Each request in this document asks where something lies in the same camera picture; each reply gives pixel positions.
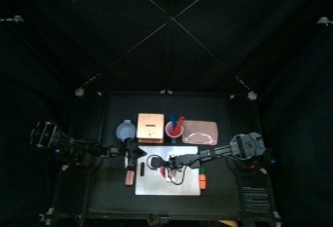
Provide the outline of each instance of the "white mat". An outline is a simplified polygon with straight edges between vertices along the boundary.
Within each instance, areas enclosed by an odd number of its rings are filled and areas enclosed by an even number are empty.
[[[147,167],[147,158],[149,155],[159,155],[164,160],[168,155],[195,154],[197,153],[196,146],[139,146],[147,152],[147,155],[137,160],[136,166],[136,183],[135,195],[179,195],[197,196],[200,195],[199,188],[199,170],[185,169],[183,183],[175,185],[167,182],[161,177],[159,170],[151,170]],[[140,163],[144,163],[144,176],[140,176]],[[181,172],[176,173],[175,182],[180,182]]]

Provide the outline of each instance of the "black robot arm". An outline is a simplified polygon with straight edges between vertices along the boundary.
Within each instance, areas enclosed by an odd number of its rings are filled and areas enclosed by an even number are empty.
[[[247,160],[262,155],[263,152],[264,146],[262,136],[258,133],[251,132],[248,134],[235,135],[228,142],[228,145],[200,151],[196,154],[168,157],[167,161],[164,161],[159,156],[152,156],[149,167],[152,169],[165,167],[171,170],[179,170],[181,167],[196,169],[200,167],[203,162],[211,161],[216,158],[231,157],[238,160]]]

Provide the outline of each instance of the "wooden box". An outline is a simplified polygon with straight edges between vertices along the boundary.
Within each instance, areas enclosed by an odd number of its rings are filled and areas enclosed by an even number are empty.
[[[164,114],[139,114],[136,137],[141,143],[163,143]]]

